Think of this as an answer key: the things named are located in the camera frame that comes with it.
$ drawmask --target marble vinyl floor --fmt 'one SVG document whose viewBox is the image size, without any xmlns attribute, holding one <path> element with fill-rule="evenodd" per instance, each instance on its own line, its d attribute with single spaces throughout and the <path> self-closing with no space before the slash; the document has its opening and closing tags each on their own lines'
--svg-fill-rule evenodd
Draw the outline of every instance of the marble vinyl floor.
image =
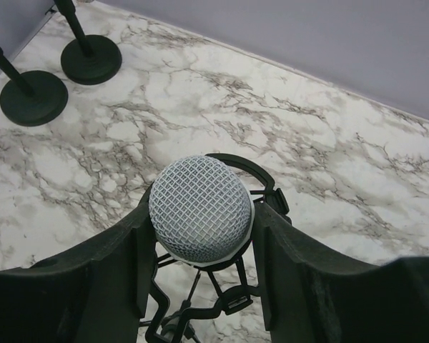
<svg viewBox="0 0 429 343">
<path fill-rule="evenodd" d="M 73 37 L 58 14 L 14 61 L 62 78 L 69 103 L 36 128 L 0 110 L 0 269 L 95 235 L 170 162 L 214 151 L 266 168 L 294 225 L 333 249 L 378 264 L 429 255 L 429 124 L 137 14 L 98 2 L 77 13 L 88 34 L 118 43 L 124 62 L 105 84 L 67 80 L 59 57 Z M 251 251 L 245 264 L 254 282 Z M 182 264 L 159 273 L 171 310 L 194 275 Z M 237 280 L 231 269 L 218 277 L 225 287 Z M 204 277 L 194 304 L 213 299 Z M 267 342 L 261 311 L 256 299 L 194 326 L 204 343 Z"/>
</svg>

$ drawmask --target desk microphone stand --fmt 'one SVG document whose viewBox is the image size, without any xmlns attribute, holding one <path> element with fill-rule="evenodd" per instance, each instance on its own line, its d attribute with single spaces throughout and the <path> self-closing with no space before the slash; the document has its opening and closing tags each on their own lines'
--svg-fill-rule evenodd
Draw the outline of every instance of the desk microphone stand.
<svg viewBox="0 0 429 343">
<path fill-rule="evenodd" d="M 10 81 L 0 93 L 0 107 L 5 116 L 22 126 L 43 125 L 62 113 L 68 91 L 57 76 L 42 70 L 20 74 L 4 56 L 0 47 L 0 70 Z"/>
<path fill-rule="evenodd" d="M 107 37 L 86 36 L 72 0 L 54 0 L 54 3 L 76 37 L 62 52 L 61 65 L 66 76 L 78 84 L 94 85 L 116 75 L 122 64 L 117 45 Z"/>
</svg>

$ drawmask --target microphone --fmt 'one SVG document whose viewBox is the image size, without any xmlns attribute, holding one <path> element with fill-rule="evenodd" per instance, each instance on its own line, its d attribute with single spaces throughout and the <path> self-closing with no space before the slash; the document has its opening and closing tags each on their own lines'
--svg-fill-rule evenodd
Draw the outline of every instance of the microphone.
<svg viewBox="0 0 429 343">
<path fill-rule="evenodd" d="M 176 260 L 195 267 L 213 267 L 233 258 L 250 241 L 254 213 L 240 178 L 208 156 L 170 164 L 149 195 L 158 242 Z"/>
<path fill-rule="evenodd" d="M 251 174 L 265 189 L 249 191 L 230 167 Z M 148 326 L 147 342 L 180 343 L 183 336 L 198 342 L 190 320 L 214 319 L 221 312 L 234 314 L 252 304 L 251 296 L 259 296 L 258 286 L 247 282 L 242 255 L 251 243 L 255 202 L 267 202 L 283 214 L 289 211 L 281 190 L 274 190 L 274 185 L 264 169 L 247 159 L 210 154 L 177 160 L 146 190 L 140 204 L 148 203 L 156 240 L 168 252 L 156 258 L 155 271 L 176 261 L 198 269 L 188 298 L 168 317 L 169 298 L 153 278 L 149 294 L 159 308 L 152 320 L 140 322 L 141 327 Z M 253 201 L 251 194 L 262 197 Z M 240 284 L 223 292 L 214 272 L 233 264 Z M 211 308 L 191 307 L 201 272 L 208 274 L 218 296 Z"/>
</svg>

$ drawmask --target microphone stand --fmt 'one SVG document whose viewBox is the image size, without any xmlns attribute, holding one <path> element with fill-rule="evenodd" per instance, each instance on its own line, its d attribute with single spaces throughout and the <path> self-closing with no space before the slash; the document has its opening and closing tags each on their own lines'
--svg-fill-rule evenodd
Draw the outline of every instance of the microphone stand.
<svg viewBox="0 0 429 343">
<path fill-rule="evenodd" d="M 1 47 L 0 70 L 10 78 L 1 90 L 0 107 L 15 124 L 43 125 L 64 110 L 69 94 L 57 76 L 42 70 L 20 74 L 6 59 Z"/>
<path fill-rule="evenodd" d="M 169 254 L 165 254 L 165 255 L 159 257 L 157 259 L 157 261 L 161 262 L 161 263 L 159 263 L 157 265 L 157 267 L 158 268 L 165 267 L 169 264 L 176 262 L 174 259 L 170 259 L 169 261 L 165 261 L 166 259 L 169 259 L 169 258 L 170 258 Z M 175 332 L 177 331 L 177 328 L 178 328 L 179 319 L 181 317 L 182 311 L 191 307 L 191 299 L 192 299 L 192 296 L 194 295 L 197 284 L 199 283 L 201 273 L 202 273 L 202 271 L 200 271 L 200 270 L 197 272 L 197 275 L 195 276 L 195 279 L 192 283 L 192 287 L 189 291 L 189 295 L 188 295 L 187 299 L 185 299 L 181 303 L 181 307 L 179 308 L 179 310 L 176 311 L 171 316 L 165 317 L 162 320 L 162 323 L 161 323 L 162 331 L 160 332 L 160 335 L 161 335 L 161 337 L 168 339 L 168 342 L 171 342 L 174 338 Z M 145 322 L 140 322 L 140 327 L 148 327 L 151 324 L 151 322 L 152 322 L 151 320 L 145 321 Z M 192 327 L 192 325 L 189 322 L 187 323 L 187 326 L 184 328 L 184 337 L 186 337 L 186 339 L 194 340 L 195 343 L 201 343 L 201 341 L 199 340 L 199 338 L 195 334 L 194 328 Z"/>
<path fill-rule="evenodd" d="M 122 64 L 121 51 L 117 45 L 107 37 L 86 36 L 72 0 L 54 0 L 54 3 L 76 37 L 61 55 L 61 65 L 66 76 L 78 84 L 95 85 L 116 75 Z"/>
</svg>

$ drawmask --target purple wall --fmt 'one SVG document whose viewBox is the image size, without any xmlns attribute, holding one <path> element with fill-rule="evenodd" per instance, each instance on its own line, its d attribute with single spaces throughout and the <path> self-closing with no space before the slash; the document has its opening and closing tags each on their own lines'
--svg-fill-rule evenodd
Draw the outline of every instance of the purple wall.
<svg viewBox="0 0 429 343">
<path fill-rule="evenodd" d="M 429 119 L 429 0 L 102 0 Z"/>
</svg>

